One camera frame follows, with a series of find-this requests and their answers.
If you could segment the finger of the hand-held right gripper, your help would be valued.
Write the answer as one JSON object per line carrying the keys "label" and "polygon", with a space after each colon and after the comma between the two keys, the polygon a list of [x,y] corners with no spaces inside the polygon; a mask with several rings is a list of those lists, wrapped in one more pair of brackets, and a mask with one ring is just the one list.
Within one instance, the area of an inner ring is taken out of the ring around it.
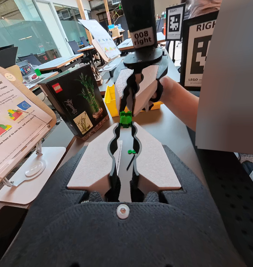
{"label": "finger of the hand-held right gripper", "polygon": [[156,76],[158,69],[159,65],[150,65],[142,70],[141,74],[143,79],[138,84],[138,91],[133,99],[133,116],[137,116],[143,108],[146,111],[149,110],[149,105],[152,104],[150,99],[157,90],[158,81],[156,80]]}
{"label": "finger of the hand-held right gripper", "polygon": [[129,68],[115,70],[115,99],[118,113],[125,110],[133,111],[134,95],[137,91],[135,72]]}

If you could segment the person's right forearm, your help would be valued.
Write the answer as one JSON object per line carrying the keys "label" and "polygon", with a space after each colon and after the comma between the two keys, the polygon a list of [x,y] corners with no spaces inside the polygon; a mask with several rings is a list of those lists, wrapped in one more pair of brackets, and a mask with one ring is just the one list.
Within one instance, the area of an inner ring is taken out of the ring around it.
{"label": "person's right forearm", "polygon": [[199,97],[178,83],[172,89],[172,112],[191,130],[196,131]]}

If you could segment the wood-edged background desk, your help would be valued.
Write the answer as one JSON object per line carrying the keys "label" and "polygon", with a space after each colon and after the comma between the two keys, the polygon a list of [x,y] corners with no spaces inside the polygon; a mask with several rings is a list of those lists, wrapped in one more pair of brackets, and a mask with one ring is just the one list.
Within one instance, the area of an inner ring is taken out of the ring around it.
{"label": "wood-edged background desk", "polygon": [[38,69],[40,70],[41,74],[46,74],[49,72],[61,73],[81,63],[83,55],[83,53],[80,53],[70,57],[56,58],[54,60],[39,65]]}

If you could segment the background wooden book stand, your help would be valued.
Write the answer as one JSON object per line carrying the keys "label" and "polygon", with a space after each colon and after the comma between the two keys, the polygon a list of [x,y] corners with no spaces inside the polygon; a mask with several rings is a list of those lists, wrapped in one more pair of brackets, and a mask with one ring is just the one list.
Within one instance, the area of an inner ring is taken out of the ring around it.
{"label": "background wooden book stand", "polygon": [[96,39],[92,39],[92,45],[94,46],[95,50],[98,52],[99,56],[104,61],[102,68],[105,67],[107,64],[109,64],[111,61],[120,57],[120,54],[114,55],[114,56],[107,56],[105,54],[105,51],[101,48],[101,46],[99,45]]}

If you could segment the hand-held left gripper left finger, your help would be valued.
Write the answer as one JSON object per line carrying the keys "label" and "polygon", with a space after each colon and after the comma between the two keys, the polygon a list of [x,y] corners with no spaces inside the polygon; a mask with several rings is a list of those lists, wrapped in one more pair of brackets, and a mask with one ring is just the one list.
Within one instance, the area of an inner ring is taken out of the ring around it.
{"label": "hand-held left gripper left finger", "polygon": [[121,160],[120,124],[114,123],[91,141],[82,155],[68,189],[88,192],[120,191],[118,170]]}

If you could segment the yellow plastic bin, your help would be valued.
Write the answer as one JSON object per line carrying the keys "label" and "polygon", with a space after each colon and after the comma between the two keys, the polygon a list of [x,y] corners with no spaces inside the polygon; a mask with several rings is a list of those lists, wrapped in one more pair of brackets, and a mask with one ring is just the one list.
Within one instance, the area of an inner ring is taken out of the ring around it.
{"label": "yellow plastic bin", "polygon": [[[115,99],[115,86],[107,86],[106,91],[105,91],[105,96],[104,96],[104,102],[106,107],[109,110],[109,113],[112,117],[117,117],[119,116],[119,113],[116,108],[116,99]],[[160,109],[162,102],[155,102],[151,108],[151,110],[155,109]]]}

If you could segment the green toy brick piece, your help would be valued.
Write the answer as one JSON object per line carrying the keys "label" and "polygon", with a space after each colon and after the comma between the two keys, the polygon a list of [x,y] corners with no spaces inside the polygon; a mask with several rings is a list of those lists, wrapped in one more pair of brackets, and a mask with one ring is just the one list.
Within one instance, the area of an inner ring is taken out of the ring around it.
{"label": "green toy brick piece", "polygon": [[132,112],[131,111],[120,112],[120,126],[123,128],[129,128],[132,126]]}

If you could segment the person's right hand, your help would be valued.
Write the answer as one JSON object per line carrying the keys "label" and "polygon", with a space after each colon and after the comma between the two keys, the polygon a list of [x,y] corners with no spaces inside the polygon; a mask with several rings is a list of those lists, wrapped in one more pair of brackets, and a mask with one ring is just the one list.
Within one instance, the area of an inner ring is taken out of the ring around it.
{"label": "person's right hand", "polygon": [[176,82],[175,80],[173,80],[167,75],[160,78],[159,82],[163,87],[163,92],[162,92],[160,101],[164,104],[172,101],[176,93],[180,92],[180,90],[183,89],[183,87],[178,82]]}

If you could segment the thin black rod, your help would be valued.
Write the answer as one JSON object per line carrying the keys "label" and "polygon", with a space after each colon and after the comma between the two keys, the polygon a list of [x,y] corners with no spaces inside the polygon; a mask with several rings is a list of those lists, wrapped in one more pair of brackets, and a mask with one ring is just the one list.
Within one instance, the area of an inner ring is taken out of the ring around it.
{"label": "thin black rod", "polygon": [[129,162],[129,164],[128,164],[128,166],[127,166],[127,169],[126,169],[127,171],[129,170],[129,168],[130,168],[132,162],[134,161],[134,158],[135,158],[135,154],[133,155],[131,161]]}

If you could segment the small black-white tag sign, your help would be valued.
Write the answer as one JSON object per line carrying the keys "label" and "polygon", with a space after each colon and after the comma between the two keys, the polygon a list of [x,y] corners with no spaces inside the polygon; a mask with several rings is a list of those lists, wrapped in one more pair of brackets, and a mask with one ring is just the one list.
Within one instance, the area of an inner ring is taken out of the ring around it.
{"label": "small black-white tag sign", "polygon": [[166,41],[181,41],[185,3],[166,8]]}

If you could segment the background instruction sheet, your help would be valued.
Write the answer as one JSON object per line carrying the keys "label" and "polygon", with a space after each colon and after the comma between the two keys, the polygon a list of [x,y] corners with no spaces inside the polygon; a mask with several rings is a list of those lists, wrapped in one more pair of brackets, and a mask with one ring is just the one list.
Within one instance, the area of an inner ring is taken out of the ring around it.
{"label": "background instruction sheet", "polygon": [[97,40],[101,48],[105,51],[107,56],[114,56],[121,54],[120,50],[118,49],[117,45],[108,34],[108,32],[94,19],[90,20],[78,20],[81,25],[87,29],[94,39]]}

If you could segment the black bamboo toy box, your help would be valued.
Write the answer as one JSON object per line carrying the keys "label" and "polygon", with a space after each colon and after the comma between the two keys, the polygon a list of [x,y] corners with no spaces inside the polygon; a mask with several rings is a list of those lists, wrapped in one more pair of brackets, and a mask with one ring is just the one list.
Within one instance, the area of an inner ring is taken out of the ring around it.
{"label": "black bamboo toy box", "polygon": [[38,85],[72,133],[83,141],[109,119],[90,64],[59,73]]}

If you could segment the grey desk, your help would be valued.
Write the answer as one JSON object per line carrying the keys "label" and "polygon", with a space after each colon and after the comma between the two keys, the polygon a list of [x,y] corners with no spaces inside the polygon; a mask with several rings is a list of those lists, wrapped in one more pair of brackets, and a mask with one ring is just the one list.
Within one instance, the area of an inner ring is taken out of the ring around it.
{"label": "grey desk", "polygon": [[[203,185],[207,187],[203,171],[185,124],[164,104],[161,105],[160,109],[139,113],[138,116],[134,117],[134,121],[163,145],[167,145],[195,173]],[[119,167],[119,178],[121,181],[119,201],[130,202],[132,165],[128,171],[126,169],[132,158],[132,155],[128,154],[128,150],[133,146],[131,128],[121,129],[119,140],[123,141]],[[66,148],[66,154],[58,168],[76,155],[83,145],[84,141],[75,137],[63,121],[50,131],[50,134],[46,136],[45,141],[42,143],[44,147]]]}

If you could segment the white stand base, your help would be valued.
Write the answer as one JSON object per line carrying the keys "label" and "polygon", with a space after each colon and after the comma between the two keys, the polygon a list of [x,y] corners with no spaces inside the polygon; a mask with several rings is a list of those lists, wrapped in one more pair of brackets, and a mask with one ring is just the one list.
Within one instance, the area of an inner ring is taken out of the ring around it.
{"label": "white stand base", "polygon": [[[10,180],[7,175],[33,146],[35,152],[16,171]],[[0,202],[27,205],[40,193],[41,189],[59,164],[66,149],[64,147],[43,147],[42,132],[31,139],[16,155],[0,166]]]}

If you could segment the large black-white tag sign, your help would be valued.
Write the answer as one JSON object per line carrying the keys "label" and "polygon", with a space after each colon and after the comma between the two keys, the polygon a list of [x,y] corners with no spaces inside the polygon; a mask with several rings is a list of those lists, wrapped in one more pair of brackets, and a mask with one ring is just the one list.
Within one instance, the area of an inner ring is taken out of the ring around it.
{"label": "large black-white tag sign", "polygon": [[219,11],[184,20],[180,85],[200,91],[202,76]]}

